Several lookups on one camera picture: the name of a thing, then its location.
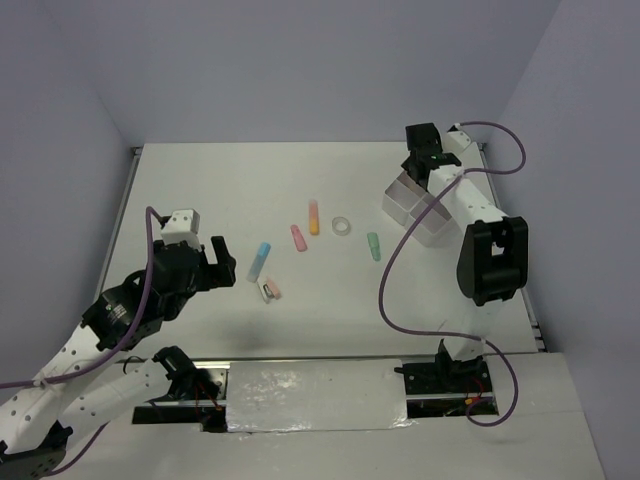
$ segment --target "black bracket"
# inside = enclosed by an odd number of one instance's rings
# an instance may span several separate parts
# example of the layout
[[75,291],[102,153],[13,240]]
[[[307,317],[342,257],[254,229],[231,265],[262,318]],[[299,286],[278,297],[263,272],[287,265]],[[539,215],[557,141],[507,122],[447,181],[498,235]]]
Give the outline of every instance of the black bracket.
[[66,456],[67,439],[73,434],[70,427],[56,422],[34,450],[6,454],[7,444],[0,441],[0,480],[36,480],[47,477]]
[[191,359],[179,347],[165,347],[153,357],[167,370],[167,380],[171,380],[168,397],[173,400],[191,398],[194,390],[211,398],[217,398],[220,392],[206,369],[198,369]]
[[453,153],[442,152],[440,133],[433,123],[422,123],[405,127],[409,158],[402,168],[409,177],[425,191],[429,185],[429,174],[443,165],[462,166]]
[[482,357],[465,362],[453,360],[443,340],[434,362],[405,363],[394,371],[404,375],[407,395],[464,393],[469,390],[470,378],[480,381],[485,391],[491,389],[489,371]]
[[[154,242],[151,292],[140,325],[124,351],[160,331],[162,322],[175,320],[197,292],[235,284],[236,260],[229,254],[224,238],[211,237],[211,244],[218,260],[212,265],[204,247],[197,251],[186,242]],[[90,327],[100,339],[99,350],[114,348],[126,334],[140,304],[144,277],[144,270],[132,273],[121,285],[102,292],[82,315],[82,327]]]
[[468,225],[456,272],[460,290],[478,306],[509,300],[527,283],[528,251],[529,227],[522,217]]

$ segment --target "white platform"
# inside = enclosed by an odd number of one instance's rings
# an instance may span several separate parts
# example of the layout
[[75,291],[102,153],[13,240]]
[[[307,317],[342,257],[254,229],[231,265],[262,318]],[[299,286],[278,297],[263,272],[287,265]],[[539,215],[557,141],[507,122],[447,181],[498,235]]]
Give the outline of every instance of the white platform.
[[[405,144],[395,142],[145,145],[105,287],[144,267],[147,205],[162,214],[195,208],[210,258],[209,237],[224,235],[238,261],[238,281],[231,289],[196,295],[135,353],[151,356],[168,345],[194,358],[225,359],[435,353],[438,339],[397,333],[377,309],[382,270],[404,233],[382,212],[381,201],[406,156]],[[467,166],[481,166],[480,159]],[[474,181],[491,195],[485,176]],[[319,203],[317,237],[307,233],[311,198]],[[335,216],[351,221],[351,234],[331,232]],[[307,252],[296,251],[291,224],[305,233]],[[380,238],[379,263],[367,245],[370,231]],[[435,330],[456,318],[466,301],[455,280],[461,240],[460,234],[448,249],[408,242],[387,288],[392,319]],[[283,292],[270,305],[245,280],[263,241],[272,245],[263,274]],[[520,294],[502,310],[490,339],[507,352],[537,351]]]
[[[60,479],[604,480],[562,355],[511,360],[522,401],[497,428],[456,417],[373,432],[215,434],[194,425],[134,426],[128,414]],[[498,358],[489,359],[489,369],[504,411],[509,376]]]

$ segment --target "tape roll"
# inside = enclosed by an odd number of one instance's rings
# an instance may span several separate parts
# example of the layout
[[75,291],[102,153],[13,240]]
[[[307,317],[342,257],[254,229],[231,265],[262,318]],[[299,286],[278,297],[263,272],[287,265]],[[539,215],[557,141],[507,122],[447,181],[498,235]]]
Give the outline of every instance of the tape roll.
[[349,232],[351,231],[351,224],[349,223],[349,220],[344,217],[336,217],[331,222],[331,228],[333,229],[333,233],[344,237],[345,235],[349,235]]

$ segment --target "pink clip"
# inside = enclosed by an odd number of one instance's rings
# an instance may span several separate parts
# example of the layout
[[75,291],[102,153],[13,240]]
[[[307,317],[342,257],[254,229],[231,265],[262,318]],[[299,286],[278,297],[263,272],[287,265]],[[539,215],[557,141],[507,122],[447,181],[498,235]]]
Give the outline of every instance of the pink clip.
[[267,277],[267,281],[265,282],[265,285],[269,287],[269,290],[271,291],[273,298],[275,298],[276,300],[280,300],[282,298],[282,293],[280,293],[280,289],[276,285],[276,282],[274,282],[269,277]]
[[304,241],[302,232],[297,225],[291,225],[291,234],[293,235],[293,241],[296,244],[296,250],[299,252],[307,251],[307,242]]

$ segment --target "light purple wall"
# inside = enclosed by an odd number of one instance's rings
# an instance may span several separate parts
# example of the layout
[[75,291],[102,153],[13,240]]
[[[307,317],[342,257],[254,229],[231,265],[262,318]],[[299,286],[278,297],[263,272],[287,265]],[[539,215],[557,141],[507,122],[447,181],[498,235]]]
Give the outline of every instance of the light purple wall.
[[127,139],[402,139],[496,119],[559,0],[46,0]]
[[0,72],[1,382],[35,374],[91,303],[130,155],[39,2],[0,2]]
[[[496,179],[531,227],[533,303],[567,355],[609,480],[640,475],[640,3],[563,0],[502,121],[530,163]],[[515,148],[490,140],[494,166]]]

